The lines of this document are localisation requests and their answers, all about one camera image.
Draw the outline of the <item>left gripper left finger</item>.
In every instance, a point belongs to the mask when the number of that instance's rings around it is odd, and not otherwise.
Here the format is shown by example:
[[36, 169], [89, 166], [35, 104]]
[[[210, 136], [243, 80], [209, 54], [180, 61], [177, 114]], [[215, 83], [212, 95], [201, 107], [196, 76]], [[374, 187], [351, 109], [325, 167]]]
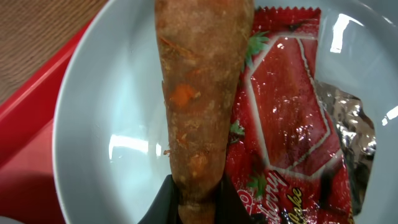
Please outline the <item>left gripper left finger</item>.
[[179, 224], [179, 191], [172, 175], [168, 175], [154, 201], [138, 224]]

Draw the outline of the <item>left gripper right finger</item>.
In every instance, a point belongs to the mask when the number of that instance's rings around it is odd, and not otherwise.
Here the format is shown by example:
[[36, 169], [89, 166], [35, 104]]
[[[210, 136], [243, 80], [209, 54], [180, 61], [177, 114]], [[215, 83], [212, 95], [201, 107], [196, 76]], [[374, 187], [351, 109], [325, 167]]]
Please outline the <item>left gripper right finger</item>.
[[264, 215], [249, 215], [231, 179], [224, 174], [216, 191], [216, 224], [267, 224]]

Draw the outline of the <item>light blue plate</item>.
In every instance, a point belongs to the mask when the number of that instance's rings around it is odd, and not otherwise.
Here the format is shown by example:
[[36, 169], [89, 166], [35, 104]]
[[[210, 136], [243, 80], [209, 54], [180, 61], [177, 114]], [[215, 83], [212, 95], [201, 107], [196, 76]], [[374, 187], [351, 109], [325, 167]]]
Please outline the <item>light blue plate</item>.
[[[317, 78], [357, 96], [377, 151], [356, 223], [397, 222], [397, 2], [261, 1], [322, 10]], [[170, 172], [154, 2], [109, 1], [58, 95], [53, 171], [67, 223], [137, 223]]]

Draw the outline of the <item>red snack wrapper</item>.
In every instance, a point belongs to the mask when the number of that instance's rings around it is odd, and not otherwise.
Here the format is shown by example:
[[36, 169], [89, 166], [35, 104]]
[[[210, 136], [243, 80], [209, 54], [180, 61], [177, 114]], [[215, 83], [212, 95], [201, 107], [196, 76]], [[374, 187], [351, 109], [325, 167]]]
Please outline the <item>red snack wrapper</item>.
[[376, 152], [359, 98], [315, 78], [318, 8], [259, 7], [226, 173], [251, 223], [353, 223]]

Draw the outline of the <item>carrot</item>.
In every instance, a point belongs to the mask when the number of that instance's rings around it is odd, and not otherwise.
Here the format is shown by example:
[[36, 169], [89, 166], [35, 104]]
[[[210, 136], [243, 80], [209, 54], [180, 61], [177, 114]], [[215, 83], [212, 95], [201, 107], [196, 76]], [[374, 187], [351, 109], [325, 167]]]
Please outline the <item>carrot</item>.
[[183, 223], [214, 223], [252, 0], [156, 0], [172, 178]]

